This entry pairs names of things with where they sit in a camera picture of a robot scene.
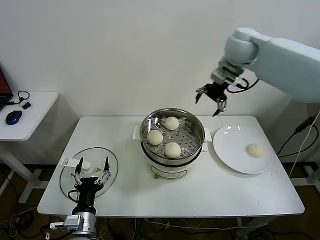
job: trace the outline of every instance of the perforated steamer tray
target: perforated steamer tray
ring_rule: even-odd
[[[142,134],[142,141],[149,150],[155,154],[166,158],[165,145],[171,142],[178,143],[181,147],[180,157],[188,157],[195,153],[202,145],[198,131],[192,126],[191,122],[185,117],[179,119],[179,127],[176,130],[168,130],[165,127],[165,118],[159,119],[151,117],[149,125]],[[163,141],[159,145],[151,145],[148,143],[147,135],[151,130],[158,130],[163,135]]]

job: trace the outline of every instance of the steamed bun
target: steamed bun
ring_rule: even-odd
[[[164,155],[168,158],[177,158],[181,154],[181,148],[178,143],[170,142],[164,147]]]
[[[146,136],[146,139],[151,145],[159,145],[164,137],[162,136],[162,133],[160,131],[151,130]]]
[[[176,130],[179,127],[179,120],[174,116],[167,117],[164,126],[169,130]]]
[[[261,158],[265,154],[265,151],[262,148],[262,146],[256,143],[250,144],[248,146],[248,152],[251,156],[255,158]]]

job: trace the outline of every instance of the glass lid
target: glass lid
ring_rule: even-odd
[[[110,165],[111,177],[105,182],[103,189],[98,191],[95,194],[95,197],[101,196],[105,193],[111,185],[114,183],[117,174],[118,174],[118,160],[112,151],[103,148],[103,147],[91,147],[84,149],[77,154],[75,154],[72,158],[80,160],[83,158],[83,163],[89,162],[90,167],[88,169],[81,169],[80,178],[83,177],[100,177],[103,173],[106,158],[108,157],[108,162]],[[74,184],[75,180],[71,176],[71,173],[75,172],[74,167],[65,166],[60,175],[60,188],[64,195],[68,198],[68,192],[71,190],[75,190]],[[77,193],[72,193],[71,196],[76,199]]]

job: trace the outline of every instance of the laptop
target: laptop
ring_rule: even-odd
[[[9,88],[5,76],[0,69],[0,110],[6,105],[7,102],[10,101],[13,96],[14,95]]]

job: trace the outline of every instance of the white plate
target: white plate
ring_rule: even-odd
[[[248,126],[225,126],[216,132],[212,142],[219,158],[230,168],[244,174],[262,173],[273,159],[270,143],[265,136]],[[248,146],[251,144],[259,144],[264,155],[251,156],[248,153]]]

